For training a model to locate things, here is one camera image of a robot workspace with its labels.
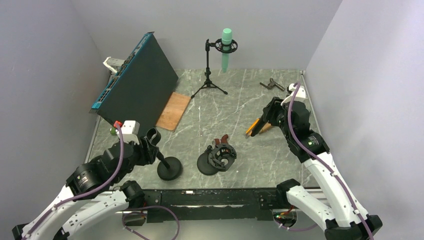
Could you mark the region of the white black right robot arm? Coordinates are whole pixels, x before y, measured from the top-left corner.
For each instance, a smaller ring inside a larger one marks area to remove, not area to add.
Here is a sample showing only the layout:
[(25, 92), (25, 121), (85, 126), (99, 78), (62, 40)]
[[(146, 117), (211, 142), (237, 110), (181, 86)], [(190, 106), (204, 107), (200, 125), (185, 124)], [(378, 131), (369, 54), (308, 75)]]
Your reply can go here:
[(296, 207), (320, 227), (327, 240), (372, 240), (383, 226), (354, 197), (339, 173), (323, 137), (311, 130), (310, 112), (301, 101), (273, 97), (263, 108), (258, 125), (279, 127), (289, 150), (317, 181), (327, 203), (309, 193), (297, 180), (276, 186), (274, 208)]

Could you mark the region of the black shock-mount desk stand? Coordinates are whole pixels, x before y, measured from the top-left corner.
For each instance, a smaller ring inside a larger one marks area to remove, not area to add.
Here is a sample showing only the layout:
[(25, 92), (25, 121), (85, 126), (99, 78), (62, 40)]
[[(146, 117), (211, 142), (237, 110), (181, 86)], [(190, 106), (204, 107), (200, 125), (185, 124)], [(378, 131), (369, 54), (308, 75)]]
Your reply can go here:
[(237, 159), (236, 150), (228, 143), (219, 143), (212, 147), (208, 145), (204, 153), (197, 159), (198, 170), (206, 176), (212, 176), (218, 172), (226, 172)]

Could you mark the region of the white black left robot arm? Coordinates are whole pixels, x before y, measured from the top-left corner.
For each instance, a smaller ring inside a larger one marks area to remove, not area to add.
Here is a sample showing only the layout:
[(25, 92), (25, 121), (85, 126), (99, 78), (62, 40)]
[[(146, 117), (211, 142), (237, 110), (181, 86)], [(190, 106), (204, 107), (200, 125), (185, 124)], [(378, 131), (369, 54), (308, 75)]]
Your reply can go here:
[(135, 166), (151, 165), (159, 153), (160, 136), (137, 141), (120, 139), (103, 154), (84, 163), (67, 178), (56, 198), (34, 220), (12, 229), (16, 240), (69, 240), (108, 215), (145, 206), (145, 194), (128, 180), (110, 195), (105, 191), (119, 183)]

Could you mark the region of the black clip desk mic stand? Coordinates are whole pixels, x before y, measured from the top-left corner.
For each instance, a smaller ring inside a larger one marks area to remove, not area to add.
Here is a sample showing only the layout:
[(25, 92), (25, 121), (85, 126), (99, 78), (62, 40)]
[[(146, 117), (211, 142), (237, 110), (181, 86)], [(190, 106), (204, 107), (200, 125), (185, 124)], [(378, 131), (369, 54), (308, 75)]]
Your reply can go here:
[[(149, 129), (145, 136), (148, 138), (151, 138), (152, 136), (160, 136), (160, 140), (162, 138), (160, 132), (155, 127)], [(157, 166), (157, 175), (160, 179), (164, 181), (172, 181), (177, 179), (182, 174), (183, 166), (178, 158), (174, 156), (164, 157), (159, 149), (159, 152), (156, 155), (156, 159), (159, 160), (159, 164)]]

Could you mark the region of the black microphone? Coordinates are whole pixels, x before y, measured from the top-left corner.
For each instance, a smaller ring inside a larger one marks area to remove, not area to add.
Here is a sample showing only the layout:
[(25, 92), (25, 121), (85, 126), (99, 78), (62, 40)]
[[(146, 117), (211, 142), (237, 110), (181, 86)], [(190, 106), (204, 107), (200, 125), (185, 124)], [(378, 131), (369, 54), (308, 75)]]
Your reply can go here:
[(259, 134), (259, 131), (262, 129), (262, 127), (265, 124), (269, 124), (269, 123), (267, 123), (267, 122), (265, 122), (265, 121), (263, 121), (263, 120), (260, 119), (259, 122), (256, 124), (256, 126), (253, 128), (250, 137), (254, 137), (254, 136), (258, 135)]

